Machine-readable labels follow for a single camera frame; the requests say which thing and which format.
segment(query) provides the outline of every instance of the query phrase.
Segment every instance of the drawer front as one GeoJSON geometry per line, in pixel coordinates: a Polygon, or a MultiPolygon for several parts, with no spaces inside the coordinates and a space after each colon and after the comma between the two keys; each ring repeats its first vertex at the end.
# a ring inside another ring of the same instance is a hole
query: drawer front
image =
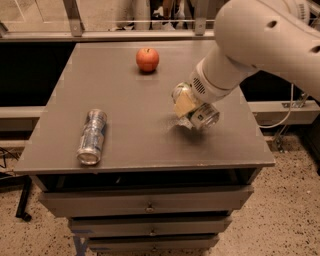
{"type": "Polygon", "coordinates": [[[238,210],[251,186],[157,191],[42,193],[39,201],[56,217],[89,217],[238,210]]]}
{"type": "Polygon", "coordinates": [[[168,249],[209,249],[219,241],[217,236],[198,235],[188,237],[162,237],[114,240],[90,240],[88,247],[93,252],[156,252],[168,249]]]}
{"type": "Polygon", "coordinates": [[[79,237],[162,236],[224,232],[231,217],[130,218],[70,220],[69,228],[79,237]]]}

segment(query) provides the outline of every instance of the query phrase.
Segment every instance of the cable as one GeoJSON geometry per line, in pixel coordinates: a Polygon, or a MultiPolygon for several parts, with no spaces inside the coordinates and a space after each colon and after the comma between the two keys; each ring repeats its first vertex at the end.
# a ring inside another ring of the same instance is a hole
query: cable
{"type": "Polygon", "coordinates": [[[14,154],[12,154],[10,151],[0,147],[0,151],[2,151],[2,157],[4,157],[5,155],[9,154],[10,156],[12,156],[14,159],[19,160],[19,158],[17,158],[14,154]]]}
{"type": "Polygon", "coordinates": [[[264,126],[264,125],[258,125],[259,128],[263,128],[263,129],[271,129],[274,127],[277,127],[281,124],[283,124],[285,121],[287,121],[287,119],[289,118],[290,114],[291,114],[291,109],[292,109],[292,103],[293,103],[293,89],[294,89],[294,84],[291,84],[291,97],[290,97],[290,106],[289,106],[289,110],[287,115],[282,119],[282,121],[280,121],[279,123],[270,125],[270,126],[264,126]]]}

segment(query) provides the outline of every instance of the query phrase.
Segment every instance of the aluminum can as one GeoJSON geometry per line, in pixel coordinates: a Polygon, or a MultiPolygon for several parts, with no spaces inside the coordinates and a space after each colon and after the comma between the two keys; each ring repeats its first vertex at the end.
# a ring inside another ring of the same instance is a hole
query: aluminum can
{"type": "Polygon", "coordinates": [[[102,110],[88,112],[77,151],[77,158],[82,164],[94,165],[100,161],[106,123],[107,115],[102,110]]]}

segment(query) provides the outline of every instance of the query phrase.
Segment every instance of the apple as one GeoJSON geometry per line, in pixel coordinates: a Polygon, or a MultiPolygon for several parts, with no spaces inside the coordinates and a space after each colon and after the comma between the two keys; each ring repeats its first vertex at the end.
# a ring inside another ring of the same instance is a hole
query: apple
{"type": "Polygon", "coordinates": [[[152,72],[159,64],[159,53],[154,48],[141,48],[136,54],[136,62],[142,71],[152,72]]]}

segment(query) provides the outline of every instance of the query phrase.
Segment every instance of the speckled floor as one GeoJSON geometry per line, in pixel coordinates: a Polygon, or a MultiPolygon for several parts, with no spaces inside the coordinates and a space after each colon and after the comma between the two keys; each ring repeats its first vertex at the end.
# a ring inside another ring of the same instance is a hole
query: speckled floor
{"type": "MultiPolygon", "coordinates": [[[[253,183],[255,192],[220,241],[209,251],[99,254],[98,256],[257,256],[320,255],[320,177],[317,165],[295,134],[287,135],[288,152],[274,152],[276,166],[265,168],[253,183]]],[[[32,220],[15,218],[20,191],[0,193],[0,255],[76,255],[66,219],[55,218],[37,200],[33,186],[27,205],[32,220]]],[[[86,255],[96,255],[87,251],[86,255]]]]}

